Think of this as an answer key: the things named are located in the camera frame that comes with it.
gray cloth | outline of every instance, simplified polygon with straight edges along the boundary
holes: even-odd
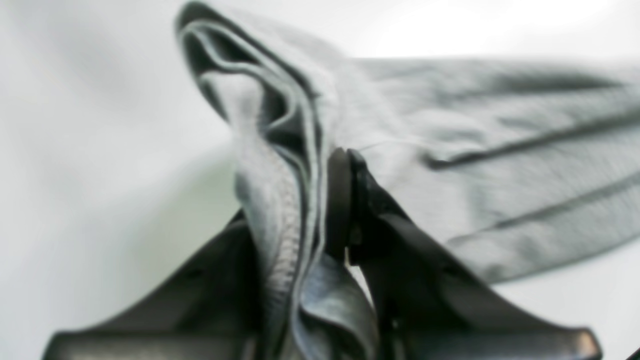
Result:
[[[183,9],[177,31],[235,136],[271,357],[376,353],[365,294],[323,253],[326,160],[337,146],[360,150],[414,221],[487,281],[640,233],[633,69],[349,60],[295,29],[201,3]]]

white backdrop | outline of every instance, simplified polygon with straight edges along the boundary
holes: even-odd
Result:
[[[640,58],[635,0],[228,0],[352,56]],[[180,1],[0,0],[0,360],[144,296],[238,205],[230,135],[175,45]],[[496,286],[640,347],[640,242]]]

fabric fold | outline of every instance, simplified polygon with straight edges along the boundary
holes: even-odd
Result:
[[[640,233],[633,71],[352,60],[214,2],[186,5],[177,33],[195,83],[234,135],[268,358],[376,357],[375,312],[344,264],[324,253],[336,147],[359,150],[415,223],[487,281],[593,256]]]

